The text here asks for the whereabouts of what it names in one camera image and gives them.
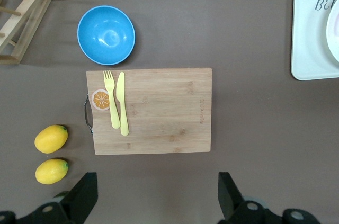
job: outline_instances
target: bamboo cutting board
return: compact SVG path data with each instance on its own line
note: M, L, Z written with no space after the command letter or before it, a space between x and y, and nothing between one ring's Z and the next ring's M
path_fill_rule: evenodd
M110 111L94 108L93 92L105 89L103 71L87 72L96 155L210 151L212 69L111 70L125 73L128 136L111 126ZM120 105L115 96L120 115Z

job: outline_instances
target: metal handle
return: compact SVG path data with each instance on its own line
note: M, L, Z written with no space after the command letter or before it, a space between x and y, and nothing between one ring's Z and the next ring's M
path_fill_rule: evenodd
M90 102L90 96L87 93L86 101L84 103L84 111L85 111L85 121L87 126L89 127L91 134L93 134L93 126L88 122L88 117L87 117L87 104Z

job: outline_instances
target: lemon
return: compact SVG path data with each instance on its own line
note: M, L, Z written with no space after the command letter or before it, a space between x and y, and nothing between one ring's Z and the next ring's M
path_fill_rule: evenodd
M35 177L39 183L52 184L65 177L68 171L68 163L63 159L49 159L41 163L35 171Z
M43 129L35 138L37 150L50 154L60 149L68 138L67 129L62 125L51 125Z

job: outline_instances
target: wooden dish rack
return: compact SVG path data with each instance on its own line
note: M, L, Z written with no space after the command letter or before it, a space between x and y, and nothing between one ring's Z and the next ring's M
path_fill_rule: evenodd
M23 0L15 10L0 6L0 12L11 14L0 29L0 65L20 63L50 2L51 0ZM12 38L22 27L18 41L14 42ZM1 55L8 44L14 46L12 53Z

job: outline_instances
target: plastic fork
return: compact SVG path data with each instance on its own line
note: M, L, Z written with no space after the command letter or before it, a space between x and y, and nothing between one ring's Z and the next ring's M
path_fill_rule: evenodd
M114 82L114 78L110 70L104 71L104 82L105 82L105 88L108 92L108 98L110 100L112 127L115 129L118 129L120 128L120 120L119 120L118 110L117 110L117 106L115 105L115 100L114 100L114 95L113 95L113 91L115 88L115 82Z

